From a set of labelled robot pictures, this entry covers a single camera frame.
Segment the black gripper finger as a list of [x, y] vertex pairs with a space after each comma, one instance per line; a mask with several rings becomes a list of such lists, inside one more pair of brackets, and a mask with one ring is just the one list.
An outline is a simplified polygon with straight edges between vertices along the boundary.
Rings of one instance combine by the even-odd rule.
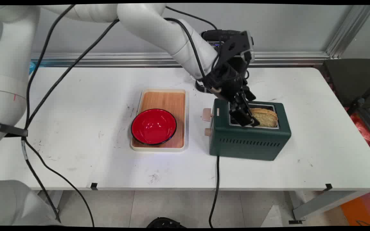
[[260, 122], [251, 113], [244, 95], [236, 95], [234, 100], [229, 103], [229, 114], [242, 127], [260, 125]]
[[245, 94], [245, 98], [247, 101], [254, 101], [256, 99], [256, 96], [251, 92], [251, 90], [248, 87], [244, 87], [243, 92]]

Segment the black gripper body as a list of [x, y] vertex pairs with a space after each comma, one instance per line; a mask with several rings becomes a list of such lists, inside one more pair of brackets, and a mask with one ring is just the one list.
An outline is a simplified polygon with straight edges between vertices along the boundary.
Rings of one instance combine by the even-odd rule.
[[202, 79], [202, 84], [216, 97], [231, 102], [236, 95], [244, 95], [243, 88], [248, 87], [245, 77], [248, 64], [225, 63], [215, 68]]

